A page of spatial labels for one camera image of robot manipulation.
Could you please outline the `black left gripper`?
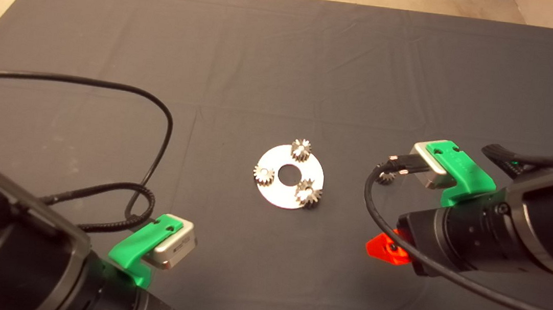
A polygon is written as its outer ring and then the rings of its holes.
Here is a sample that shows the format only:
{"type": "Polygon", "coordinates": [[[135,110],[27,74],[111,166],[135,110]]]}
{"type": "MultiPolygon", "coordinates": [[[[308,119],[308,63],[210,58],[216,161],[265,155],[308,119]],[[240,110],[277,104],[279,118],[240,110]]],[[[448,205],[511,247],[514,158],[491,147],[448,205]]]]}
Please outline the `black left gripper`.
{"type": "Polygon", "coordinates": [[[175,310],[95,254],[88,255],[60,310],[175,310]]]}

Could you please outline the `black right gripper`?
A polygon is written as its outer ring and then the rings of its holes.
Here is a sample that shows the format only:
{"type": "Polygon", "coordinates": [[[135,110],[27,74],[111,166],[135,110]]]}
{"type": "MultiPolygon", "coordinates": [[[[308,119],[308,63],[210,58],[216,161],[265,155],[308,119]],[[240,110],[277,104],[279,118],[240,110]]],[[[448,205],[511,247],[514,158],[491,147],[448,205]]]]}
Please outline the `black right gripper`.
{"type": "MultiPolygon", "coordinates": [[[[398,231],[406,241],[450,271],[513,273],[517,237],[509,217],[499,213],[505,192],[493,192],[452,206],[400,215],[398,231]]],[[[403,266],[411,256],[385,234],[366,242],[369,257],[403,266]]]]}

